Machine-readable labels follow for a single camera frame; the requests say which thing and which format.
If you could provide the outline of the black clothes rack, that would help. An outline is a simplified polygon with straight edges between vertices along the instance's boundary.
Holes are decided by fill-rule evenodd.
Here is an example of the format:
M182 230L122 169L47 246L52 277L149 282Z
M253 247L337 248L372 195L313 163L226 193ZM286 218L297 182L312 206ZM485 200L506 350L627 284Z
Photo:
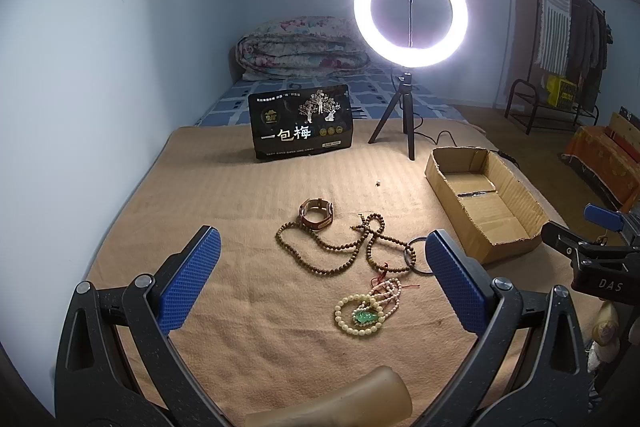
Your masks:
M597 124L600 84L612 44L606 11L593 0L536 0L526 75L511 83L504 118L527 135L535 130L573 132L586 120ZM549 75L576 84L572 109L547 103Z

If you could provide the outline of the yellow box on rack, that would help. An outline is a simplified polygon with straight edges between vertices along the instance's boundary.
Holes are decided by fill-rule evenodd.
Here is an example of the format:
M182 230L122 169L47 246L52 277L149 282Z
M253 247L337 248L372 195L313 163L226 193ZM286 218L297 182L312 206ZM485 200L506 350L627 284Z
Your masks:
M570 110L574 106L577 86L564 77L549 75L544 85L547 91L547 103L558 109Z

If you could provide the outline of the brown cardboard box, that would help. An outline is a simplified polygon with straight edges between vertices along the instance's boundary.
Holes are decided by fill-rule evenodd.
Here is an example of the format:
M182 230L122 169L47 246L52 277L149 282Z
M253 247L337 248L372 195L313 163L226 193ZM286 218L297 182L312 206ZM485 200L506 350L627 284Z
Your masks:
M464 251L483 265L527 254L541 243L548 213L497 153L436 147L425 178Z

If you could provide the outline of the folded floral quilt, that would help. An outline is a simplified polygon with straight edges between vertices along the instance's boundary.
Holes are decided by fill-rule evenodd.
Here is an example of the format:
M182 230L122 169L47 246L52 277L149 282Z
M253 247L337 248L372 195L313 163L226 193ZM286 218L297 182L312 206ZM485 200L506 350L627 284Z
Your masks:
M262 23L236 44L235 60L246 79L349 76L371 63L355 21L329 15Z

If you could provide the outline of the wristwatch with red strap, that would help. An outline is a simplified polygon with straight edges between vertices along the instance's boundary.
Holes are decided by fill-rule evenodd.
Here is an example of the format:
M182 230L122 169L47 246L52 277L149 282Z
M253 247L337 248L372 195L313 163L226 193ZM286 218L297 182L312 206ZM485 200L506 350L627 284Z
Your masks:
M319 231L332 225L334 207L332 202L323 198L310 198L299 206L298 219L306 228Z

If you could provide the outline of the orange cloth covered box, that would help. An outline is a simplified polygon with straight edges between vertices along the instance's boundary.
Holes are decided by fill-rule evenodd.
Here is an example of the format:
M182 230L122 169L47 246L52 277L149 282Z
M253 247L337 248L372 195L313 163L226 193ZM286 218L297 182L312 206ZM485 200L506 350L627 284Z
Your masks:
M560 155L617 210L639 207L639 118L621 107L606 126L582 126Z

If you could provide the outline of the cream bead bracelet green pendant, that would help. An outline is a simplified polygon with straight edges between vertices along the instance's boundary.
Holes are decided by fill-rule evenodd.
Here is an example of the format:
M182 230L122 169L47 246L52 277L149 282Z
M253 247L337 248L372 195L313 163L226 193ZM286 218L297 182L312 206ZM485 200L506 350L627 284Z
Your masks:
M385 322L384 308L373 296L354 294L341 299L333 310L334 323L344 334L369 337Z

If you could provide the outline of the black tripod stand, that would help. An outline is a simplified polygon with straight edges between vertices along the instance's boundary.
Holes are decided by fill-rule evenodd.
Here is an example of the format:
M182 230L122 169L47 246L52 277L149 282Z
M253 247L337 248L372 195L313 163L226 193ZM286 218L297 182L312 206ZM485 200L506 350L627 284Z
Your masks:
M394 94L387 103L382 117L378 121L378 124L374 128L370 138L369 144L374 144L378 139L378 136L382 132L387 121L390 120L393 111L396 108L400 108L400 116L402 121L402 133L406 137L407 144L407 156L410 160L416 159L416 127L414 127L414 104L413 104L413 82L411 72L404 72L402 75L394 75L393 69L390 69L390 80L392 80L392 87L394 88Z

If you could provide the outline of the tan blanket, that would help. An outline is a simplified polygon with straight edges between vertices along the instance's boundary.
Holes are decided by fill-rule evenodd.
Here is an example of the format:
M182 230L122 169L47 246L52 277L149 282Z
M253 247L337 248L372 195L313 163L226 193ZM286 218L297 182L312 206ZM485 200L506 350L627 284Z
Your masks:
M399 309L369 339L342 333L334 306L363 294L375 265L399 268L400 245L451 225L399 130L369 144L358 121L346 150L260 162L246 126L181 128L115 221L90 270L99 288L154 272L202 225L221 257L171 340L236 425L248 414L320 397L386 365L423 412L474 343L436 280L408 274ZM332 225L302 225L299 206L332 202Z

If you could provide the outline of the dark thin bangle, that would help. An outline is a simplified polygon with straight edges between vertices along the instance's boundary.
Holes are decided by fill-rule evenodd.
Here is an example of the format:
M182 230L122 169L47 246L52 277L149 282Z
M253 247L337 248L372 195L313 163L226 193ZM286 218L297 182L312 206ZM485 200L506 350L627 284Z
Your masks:
M426 260L426 236L416 236L406 244L402 254L406 267L420 277L432 277L434 275Z

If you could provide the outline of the black snack bag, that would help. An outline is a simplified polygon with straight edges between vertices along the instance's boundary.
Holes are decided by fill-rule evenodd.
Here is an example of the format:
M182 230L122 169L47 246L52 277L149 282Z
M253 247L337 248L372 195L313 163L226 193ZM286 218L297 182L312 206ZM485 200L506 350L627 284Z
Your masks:
M248 109L259 160L316 155L352 146L354 118L344 84L252 94Z

